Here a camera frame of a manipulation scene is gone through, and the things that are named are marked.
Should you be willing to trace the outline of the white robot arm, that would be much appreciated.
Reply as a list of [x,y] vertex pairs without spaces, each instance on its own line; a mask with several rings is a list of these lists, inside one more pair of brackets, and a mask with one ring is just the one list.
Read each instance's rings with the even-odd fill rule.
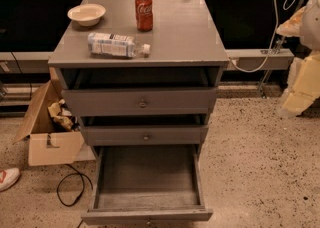
[[293,59],[288,86],[279,102],[280,117],[295,117],[320,98],[320,0],[309,0],[276,32],[286,37],[298,37],[300,43],[311,50],[304,59]]

